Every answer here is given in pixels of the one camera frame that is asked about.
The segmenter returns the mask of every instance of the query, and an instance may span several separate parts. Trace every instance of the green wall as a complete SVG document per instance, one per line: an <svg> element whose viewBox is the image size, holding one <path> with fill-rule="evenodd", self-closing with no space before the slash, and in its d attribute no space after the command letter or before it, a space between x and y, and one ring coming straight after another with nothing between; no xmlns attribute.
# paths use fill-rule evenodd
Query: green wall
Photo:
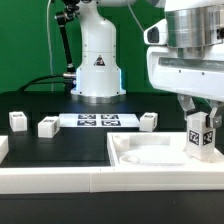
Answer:
<svg viewBox="0 0 224 224"><path fill-rule="evenodd" d="M46 31L48 0L0 1L0 92L14 91L28 81L50 74ZM143 28L163 17L162 10L151 7L145 0L132 6ZM66 71L66 62L59 29L54 20L63 9L60 0L51 6L51 35L54 73ZM146 51L143 34L127 7L100 8L99 13L117 28L117 64L122 69L124 88L128 92L149 92ZM81 32L78 20L67 26L76 67L81 63ZM50 86L36 86L29 90L50 90ZM55 87L62 90L62 85Z"/></svg>

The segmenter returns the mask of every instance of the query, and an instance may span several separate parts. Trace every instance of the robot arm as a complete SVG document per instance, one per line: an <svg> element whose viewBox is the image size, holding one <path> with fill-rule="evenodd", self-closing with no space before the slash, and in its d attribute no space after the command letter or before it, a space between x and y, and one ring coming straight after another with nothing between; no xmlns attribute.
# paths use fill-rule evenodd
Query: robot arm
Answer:
<svg viewBox="0 0 224 224"><path fill-rule="evenodd" d="M63 0L65 10L57 14L64 43L67 71L75 74L75 88L71 90L74 100L88 103L110 103L121 100L126 91L121 85L121 71L116 64L116 29L102 18L97 7L121 7L127 0ZM74 68L65 24L79 19L82 32L82 63Z"/></svg>
<svg viewBox="0 0 224 224"><path fill-rule="evenodd" d="M147 52L150 82L178 94L187 118L189 154L212 156L207 152L214 150L215 129L224 113L224 0L148 2L162 6L166 16L144 33L145 43L152 45ZM192 97L206 99L210 114L187 116L195 109Z"/></svg>

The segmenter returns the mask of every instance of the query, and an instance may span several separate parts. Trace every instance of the cable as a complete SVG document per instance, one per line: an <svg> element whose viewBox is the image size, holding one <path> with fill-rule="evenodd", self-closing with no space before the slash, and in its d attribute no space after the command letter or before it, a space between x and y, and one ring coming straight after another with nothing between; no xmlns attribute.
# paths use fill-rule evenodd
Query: cable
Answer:
<svg viewBox="0 0 224 224"><path fill-rule="evenodd" d="M131 15L133 16L135 22L137 23L137 25L138 25L138 27L140 28L140 30L144 33L144 29L142 28L140 22L138 21L138 19L137 19L135 13L133 12L133 10L132 10L132 8L131 8L131 6L130 6L130 1L129 1L129 0L126 0L126 2L127 2L128 8L129 8L129 10L130 10L130 12L131 12Z"/></svg>
<svg viewBox="0 0 224 224"><path fill-rule="evenodd" d="M50 30L50 5L52 0L49 0L47 4L47 39L48 39L48 49L50 58L50 71L53 74L53 56L52 56L52 44L51 44L51 30Z"/></svg>
<svg viewBox="0 0 224 224"><path fill-rule="evenodd" d="M45 84L58 84L58 83L63 83L64 82L37 82L37 83L30 83L29 85L24 86L23 90L20 91L24 91L26 88L28 88L29 86L33 86L33 85L45 85Z"/></svg>
<svg viewBox="0 0 224 224"><path fill-rule="evenodd" d="M52 79L52 78L63 78L63 75L48 75L48 76L42 76L42 77L33 79L32 81L30 81L27 84L20 87L17 91L23 92L30 85L34 85L35 83L38 84L38 83L40 83L39 81L46 80L46 79Z"/></svg>

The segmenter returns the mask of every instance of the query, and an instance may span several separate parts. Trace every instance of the white cube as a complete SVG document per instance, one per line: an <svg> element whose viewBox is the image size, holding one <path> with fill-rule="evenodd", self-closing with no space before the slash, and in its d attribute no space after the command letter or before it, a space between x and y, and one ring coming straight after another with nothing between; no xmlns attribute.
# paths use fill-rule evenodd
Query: white cube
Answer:
<svg viewBox="0 0 224 224"><path fill-rule="evenodd" d="M215 149L213 128L206 127L206 116L199 112L187 117L187 153L199 160L212 160Z"/></svg>
<svg viewBox="0 0 224 224"><path fill-rule="evenodd" d="M158 123L158 114L157 113L145 113L140 118L140 131L152 132Z"/></svg>
<svg viewBox="0 0 224 224"><path fill-rule="evenodd" d="M23 112L10 112L9 123L14 132L27 131L27 117Z"/></svg>
<svg viewBox="0 0 224 224"><path fill-rule="evenodd" d="M38 137L39 138L53 138L60 130L59 117L45 117L38 123Z"/></svg>

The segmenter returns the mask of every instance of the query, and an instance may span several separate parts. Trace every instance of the black table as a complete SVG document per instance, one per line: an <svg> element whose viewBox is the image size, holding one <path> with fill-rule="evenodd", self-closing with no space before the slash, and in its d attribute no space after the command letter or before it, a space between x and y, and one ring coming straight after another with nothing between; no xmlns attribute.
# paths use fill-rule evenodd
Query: black table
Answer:
<svg viewBox="0 0 224 224"><path fill-rule="evenodd" d="M110 166L107 133L138 131L136 128L62 128L53 139L38 139L37 123L47 115L135 113L139 118L144 112L157 112L156 131L186 130L183 111L176 95L171 94L131 93L124 102L89 105L74 102L60 92L7 92L0 95L0 105L0 134L9 136L10 145L9 154L1 164L4 168ZM197 107L209 110L199 102ZM10 130L10 111L23 111L27 115L27 132L13 133ZM216 146L221 152L224 151L223 133L223 128L217 130ZM67 150L62 152L62 145ZM224 221L223 206L224 191L0 195L0 220L7 224L221 224Z"/></svg>

